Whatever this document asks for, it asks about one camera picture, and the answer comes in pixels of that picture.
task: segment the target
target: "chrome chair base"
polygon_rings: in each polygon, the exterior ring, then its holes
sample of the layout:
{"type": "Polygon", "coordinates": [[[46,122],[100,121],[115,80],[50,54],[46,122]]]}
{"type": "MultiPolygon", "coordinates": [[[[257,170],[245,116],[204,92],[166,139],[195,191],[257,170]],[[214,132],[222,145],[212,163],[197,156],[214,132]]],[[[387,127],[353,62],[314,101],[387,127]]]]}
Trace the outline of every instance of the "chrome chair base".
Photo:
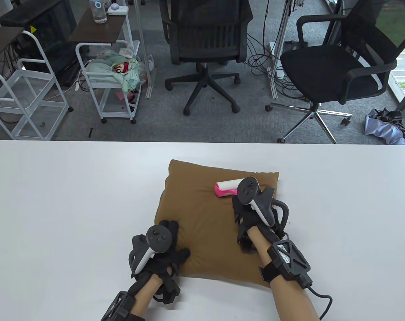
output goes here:
{"type": "Polygon", "coordinates": [[[285,108],[285,109],[290,109],[290,110],[296,110],[301,113],[305,113],[305,116],[291,128],[282,138],[279,138],[277,140],[277,143],[284,143],[287,137],[289,137],[295,130],[297,130],[304,122],[306,122],[308,119],[313,119],[315,118],[318,122],[318,124],[321,126],[321,128],[324,130],[326,135],[329,137],[329,139],[332,141],[333,144],[336,144],[336,139],[333,137],[332,133],[330,132],[329,128],[327,127],[326,123],[323,121],[321,118],[321,115],[330,115],[330,116],[340,116],[344,117],[341,124],[344,126],[348,126],[349,123],[351,122],[351,117],[352,114],[349,113],[341,113],[337,111],[329,111],[329,110],[322,110],[318,109],[321,107],[321,104],[313,104],[311,108],[302,108],[302,107],[296,107],[296,106],[287,106],[287,105],[282,105],[278,103],[271,103],[269,105],[265,106],[266,111],[271,111],[273,107],[279,107],[279,108],[285,108]]]}

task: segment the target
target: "crumpled fabric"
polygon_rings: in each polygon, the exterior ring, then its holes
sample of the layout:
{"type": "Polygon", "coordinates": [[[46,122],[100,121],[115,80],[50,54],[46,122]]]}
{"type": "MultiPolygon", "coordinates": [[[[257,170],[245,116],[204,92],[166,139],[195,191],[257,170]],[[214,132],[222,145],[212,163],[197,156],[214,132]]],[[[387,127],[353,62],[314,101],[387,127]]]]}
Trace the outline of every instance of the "crumpled fabric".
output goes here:
{"type": "Polygon", "coordinates": [[[395,116],[387,109],[372,109],[366,116],[365,135],[375,135],[383,138],[387,145],[405,145],[405,127],[401,123],[401,113],[394,112],[395,116]]]}
{"type": "Polygon", "coordinates": [[[138,65],[138,61],[135,58],[125,58],[111,50],[104,58],[97,58],[91,61],[86,67],[86,71],[103,72],[110,74],[109,76],[90,75],[89,79],[91,81],[102,82],[118,81],[122,86],[123,92],[125,92],[126,94],[128,94],[131,90],[134,90],[140,82],[140,66],[138,65]],[[129,63],[129,70],[127,71],[127,73],[118,74],[112,70],[113,66],[126,62],[129,63]]]}

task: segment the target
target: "chair seat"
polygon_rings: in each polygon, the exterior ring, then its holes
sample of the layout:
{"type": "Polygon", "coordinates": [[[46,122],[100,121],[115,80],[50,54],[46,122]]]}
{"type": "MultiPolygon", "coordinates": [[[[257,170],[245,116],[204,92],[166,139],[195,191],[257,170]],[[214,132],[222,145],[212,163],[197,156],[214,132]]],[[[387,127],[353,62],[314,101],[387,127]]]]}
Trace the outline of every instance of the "chair seat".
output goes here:
{"type": "MultiPolygon", "coordinates": [[[[364,66],[349,52],[338,46],[315,46],[291,50],[281,56],[281,63],[290,81],[314,103],[339,101],[345,74],[364,66]]],[[[378,91],[372,76],[355,79],[349,88],[349,99],[371,96],[378,91]]]]}

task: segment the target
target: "gray carpet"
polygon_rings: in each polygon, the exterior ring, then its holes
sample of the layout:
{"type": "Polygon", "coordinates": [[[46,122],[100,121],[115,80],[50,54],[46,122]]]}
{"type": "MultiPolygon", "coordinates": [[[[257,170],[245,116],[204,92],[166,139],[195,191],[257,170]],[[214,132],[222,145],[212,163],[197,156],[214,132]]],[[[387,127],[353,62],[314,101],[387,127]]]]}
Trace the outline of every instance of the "gray carpet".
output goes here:
{"type": "MultiPolygon", "coordinates": [[[[263,18],[266,1],[251,0],[254,19],[250,22],[248,33],[262,39],[263,18]]],[[[72,1],[77,17],[82,15],[87,6],[86,0],[72,1]]],[[[278,31],[283,2],[271,1],[267,20],[266,40],[274,40],[278,31]]],[[[265,76],[254,76],[245,64],[230,62],[227,66],[213,65],[221,72],[241,73],[241,84],[233,84],[233,78],[223,79],[219,84],[234,97],[241,106],[239,114],[230,111],[230,103],[211,88],[201,91],[191,107],[191,116],[183,116],[183,107],[195,84],[176,84],[173,91],[164,88],[166,78],[195,73],[195,64],[180,66],[171,64],[169,47],[162,32],[159,5],[155,0],[147,0],[141,7],[142,24],[147,52],[155,58],[158,68],[155,87],[151,99],[142,95],[136,115],[137,124],[132,125],[127,119],[108,119],[101,124],[95,105],[88,92],[74,88],[66,97],[75,111],[65,116],[54,135],[55,140],[100,140],[100,141],[171,141],[171,142],[276,142],[288,131],[303,114],[290,110],[276,110],[267,113],[265,105],[272,101],[268,79],[265,76]],[[90,128],[94,131],[88,138],[90,128]]],[[[307,0],[303,8],[292,14],[286,40],[297,40],[296,20],[301,15],[328,13],[323,0],[307,0]]],[[[134,10],[130,16],[135,28],[134,10]]],[[[326,31],[325,23],[312,23],[305,26],[305,38],[314,43],[323,40],[326,31]]],[[[133,31],[138,39],[138,32],[133,31]]],[[[305,102],[280,96],[280,103],[307,107],[305,102]]],[[[383,144],[378,138],[363,134],[364,117],[372,108],[396,108],[397,101],[390,92],[376,98],[350,101],[345,106],[337,102],[324,104],[323,109],[351,112],[354,114],[348,127],[340,125],[341,118],[325,116],[324,120],[331,129],[338,143],[344,144],[383,144]]],[[[15,116],[4,116],[13,119],[15,116]]],[[[0,127],[0,139],[9,136],[0,127]]],[[[287,140],[289,143],[330,143],[317,122],[312,119],[305,123],[287,140]]]]}

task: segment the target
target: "hand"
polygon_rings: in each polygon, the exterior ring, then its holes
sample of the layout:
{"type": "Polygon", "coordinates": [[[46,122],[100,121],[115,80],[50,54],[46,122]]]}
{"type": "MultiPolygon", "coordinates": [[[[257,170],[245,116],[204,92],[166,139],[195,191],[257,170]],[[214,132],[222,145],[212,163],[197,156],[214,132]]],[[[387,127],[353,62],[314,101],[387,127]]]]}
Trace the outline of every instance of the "hand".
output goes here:
{"type": "MultiPolygon", "coordinates": [[[[176,221],[163,220],[160,225],[165,226],[172,235],[172,243],[170,248],[164,253],[157,253],[153,258],[150,258],[146,263],[143,270],[134,275],[135,279],[138,281],[140,278],[150,278],[151,275],[155,274],[162,280],[162,285],[156,292],[157,295],[164,295],[162,300],[155,298],[157,301],[164,302],[165,304],[171,303],[174,298],[179,295],[180,288],[177,286],[176,282],[172,279],[173,275],[179,274],[180,266],[185,263],[187,258],[190,256],[189,249],[181,249],[176,251],[177,245],[177,235],[178,235],[178,223],[176,221]]],[[[129,254],[129,266],[134,260],[133,252],[129,254]]]]}
{"type": "Polygon", "coordinates": [[[243,205],[238,197],[234,196],[232,198],[233,212],[235,214],[235,222],[238,223],[238,236],[236,238],[237,242],[241,245],[241,249],[244,251],[252,251],[257,249],[254,248],[253,239],[249,237],[248,231],[252,227],[257,227],[260,231],[260,236],[263,236],[269,243],[274,243],[279,241],[280,238],[275,234],[273,229],[266,226],[259,215],[254,211],[250,205],[243,205]]]}

